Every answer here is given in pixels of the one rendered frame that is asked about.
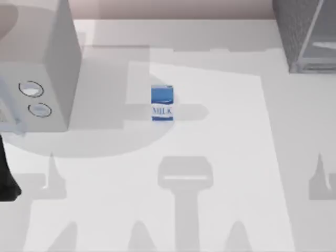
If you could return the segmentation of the blue and white milk carton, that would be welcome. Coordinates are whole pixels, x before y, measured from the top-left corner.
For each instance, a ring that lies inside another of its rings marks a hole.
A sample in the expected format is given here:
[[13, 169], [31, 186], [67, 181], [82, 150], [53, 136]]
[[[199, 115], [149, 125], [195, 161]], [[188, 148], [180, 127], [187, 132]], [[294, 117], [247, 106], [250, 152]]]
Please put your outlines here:
[[174, 89], [170, 85], [151, 86], [151, 118], [153, 121], [173, 121]]

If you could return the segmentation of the small microwave knob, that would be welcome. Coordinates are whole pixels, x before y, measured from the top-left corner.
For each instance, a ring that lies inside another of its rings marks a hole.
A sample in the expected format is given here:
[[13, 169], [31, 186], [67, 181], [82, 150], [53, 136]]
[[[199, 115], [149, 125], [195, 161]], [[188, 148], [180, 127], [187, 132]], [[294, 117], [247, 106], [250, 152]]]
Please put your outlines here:
[[46, 105], [45, 103], [36, 103], [30, 104], [28, 106], [28, 111], [39, 118], [46, 118], [52, 114], [52, 109], [50, 106]]

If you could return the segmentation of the pale microwave oven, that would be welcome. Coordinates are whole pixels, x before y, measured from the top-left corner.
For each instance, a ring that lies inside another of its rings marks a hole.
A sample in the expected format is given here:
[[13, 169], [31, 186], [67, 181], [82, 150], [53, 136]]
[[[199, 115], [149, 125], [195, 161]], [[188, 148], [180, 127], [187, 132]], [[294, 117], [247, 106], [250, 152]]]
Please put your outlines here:
[[[81, 67], [81, 48], [69, 0], [0, 0], [0, 76], [16, 100], [26, 133], [68, 129]], [[23, 95], [18, 84], [35, 81], [44, 94]], [[45, 103], [39, 118], [30, 104]]]

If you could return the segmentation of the large microwave knob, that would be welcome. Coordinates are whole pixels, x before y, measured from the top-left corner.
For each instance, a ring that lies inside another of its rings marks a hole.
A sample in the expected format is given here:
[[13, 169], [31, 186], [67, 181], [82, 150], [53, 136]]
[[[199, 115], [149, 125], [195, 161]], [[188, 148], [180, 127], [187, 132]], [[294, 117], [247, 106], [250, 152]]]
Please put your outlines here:
[[42, 85], [35, 81], [21, 82], [18, 84], [20, 92], [28, 97], [37, 98], [44, 94]]

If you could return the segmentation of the pale microwave door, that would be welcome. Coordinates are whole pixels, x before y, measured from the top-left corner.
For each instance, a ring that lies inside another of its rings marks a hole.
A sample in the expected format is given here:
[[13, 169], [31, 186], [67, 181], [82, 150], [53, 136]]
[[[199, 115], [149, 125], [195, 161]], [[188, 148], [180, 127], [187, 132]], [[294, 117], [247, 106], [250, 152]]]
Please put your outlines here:
[[24, 136], [26, 126], [13, 94], [4, 77], [0, 76], [0, 133]]

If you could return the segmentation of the grey cabinet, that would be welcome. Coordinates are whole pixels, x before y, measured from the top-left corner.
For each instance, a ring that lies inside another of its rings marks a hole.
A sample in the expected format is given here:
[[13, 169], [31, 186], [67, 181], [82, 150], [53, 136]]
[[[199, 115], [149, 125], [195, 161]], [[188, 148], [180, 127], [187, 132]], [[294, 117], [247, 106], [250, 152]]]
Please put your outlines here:
[[336, 0], [272, 0], [292, 74], [336, 74]]

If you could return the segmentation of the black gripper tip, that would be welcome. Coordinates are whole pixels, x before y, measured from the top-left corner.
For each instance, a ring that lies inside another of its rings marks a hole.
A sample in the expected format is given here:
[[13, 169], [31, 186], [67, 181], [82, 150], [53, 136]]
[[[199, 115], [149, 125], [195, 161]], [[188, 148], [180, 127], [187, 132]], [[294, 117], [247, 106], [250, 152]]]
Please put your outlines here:
[[0, 202], [13, 202], [22, 194], [22, 190], [9, 169], [3, 138], [0, 135]]

